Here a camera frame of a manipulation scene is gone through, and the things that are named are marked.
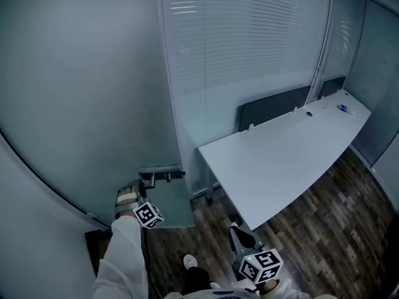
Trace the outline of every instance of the black pants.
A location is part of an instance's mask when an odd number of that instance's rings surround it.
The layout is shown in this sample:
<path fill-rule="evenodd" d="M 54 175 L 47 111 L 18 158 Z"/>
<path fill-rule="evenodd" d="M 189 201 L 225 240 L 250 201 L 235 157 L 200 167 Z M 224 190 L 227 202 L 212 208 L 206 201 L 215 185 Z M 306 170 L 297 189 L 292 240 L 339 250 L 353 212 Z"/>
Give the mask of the black pants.
<path fill-rule="evenodd" d="M 186 286 L 181 291 L 182 295 L 198 292 L 200 290 L 212 289 L 209 280 L 209 274 L 206 270 L 198 267 L 191 267 L 185 275 Z"/>

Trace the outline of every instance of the white table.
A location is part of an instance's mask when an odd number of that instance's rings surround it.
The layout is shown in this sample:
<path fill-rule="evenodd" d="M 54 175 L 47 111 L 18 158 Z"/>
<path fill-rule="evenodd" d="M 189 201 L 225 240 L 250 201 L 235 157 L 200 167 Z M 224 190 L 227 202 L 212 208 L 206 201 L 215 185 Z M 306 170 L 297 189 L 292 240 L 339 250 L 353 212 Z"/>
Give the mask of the white table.
<path fill-rule="evenodd" d="M 338 110 L 338 104 L 355 115 Z M 316 182 L 369 116 L 367 108 L 342 90 L 199 150 L 253 230 Z"/>

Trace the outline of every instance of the hand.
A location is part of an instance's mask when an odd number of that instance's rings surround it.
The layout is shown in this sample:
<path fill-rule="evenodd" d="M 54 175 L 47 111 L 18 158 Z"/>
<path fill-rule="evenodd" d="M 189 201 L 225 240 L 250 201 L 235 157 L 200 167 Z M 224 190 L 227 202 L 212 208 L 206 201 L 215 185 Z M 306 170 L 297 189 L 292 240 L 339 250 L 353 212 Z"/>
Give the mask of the hand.
<path fill-rule="evenodd" d="M 126 194 L 130 194 L 131 192 L 136 192 L 136 188 L 135 187 L 127 187 L 125 189 L 122 189 L 119 193 L 118 193 L 118 197 L 119 196 L 123 196 Z M 117 204 L 117 206 L 122 206 L 122 205 L 126 205 L 126 204 L 130 204 L 131 202 L 137 202 L 137 198 L 131 198 L 131 199 L 126 199 L 125 201 L 119 202 Z M 136 217 L 135 213 L 133 211 L 123 211 L 123 212 L 119 212 L 119 216 L 132 216 L 132 217 Z"/>
<path fill-rule="evenodd" d="M 272 280 L 266 282 L 266 283 L 263 285 L 263 287 L 261 287 L 261 288 L 259 289 L 259 294 L 265 295 L 265 294 L 271 292 L 273 289 L 275 289 L 275 288 L 278 286 L 278 284 L 279 284 L 279 281 L 274 280 L 274 279 L 272 279 Z"/>

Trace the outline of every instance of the white sneaker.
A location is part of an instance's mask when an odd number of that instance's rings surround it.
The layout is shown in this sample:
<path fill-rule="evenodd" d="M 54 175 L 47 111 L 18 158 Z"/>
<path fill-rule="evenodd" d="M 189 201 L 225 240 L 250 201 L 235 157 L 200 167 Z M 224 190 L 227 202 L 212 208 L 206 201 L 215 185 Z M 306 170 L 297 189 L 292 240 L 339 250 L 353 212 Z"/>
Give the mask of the white sneaker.
<path fill-rule="evenodd" d="M 183 265 L 188 270 L 191 267 L 198 267 L 198 262 L 192 255 L 185 255 L 183 258 Z"/>
<path fill-rule="evenodd" d="M 219 288 L 221 288 L 217 282 L 211 282 L 210 285 L 211 285 L 211 288 L 212 288 L 212 289 L 219 289 Z"/>

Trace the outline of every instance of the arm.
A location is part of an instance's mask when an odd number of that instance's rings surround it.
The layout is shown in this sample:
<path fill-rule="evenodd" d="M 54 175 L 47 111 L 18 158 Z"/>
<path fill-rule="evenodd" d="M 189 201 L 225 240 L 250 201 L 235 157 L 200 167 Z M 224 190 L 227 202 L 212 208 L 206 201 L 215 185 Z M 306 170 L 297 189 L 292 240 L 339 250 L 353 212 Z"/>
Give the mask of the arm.
<path fill-rule="evenodd" d="M 148 298 L 140 224 L 132 211 L 121 215 L 112 223 L 113 236 L 104 259 L 100 260 L 94 299 Z"/>
<path fill-rule="evenodd" d="M 307 293 L 291 288 L 291 280 L 271 280 L 259 291 L 261 299 L 311 299 Z"/>

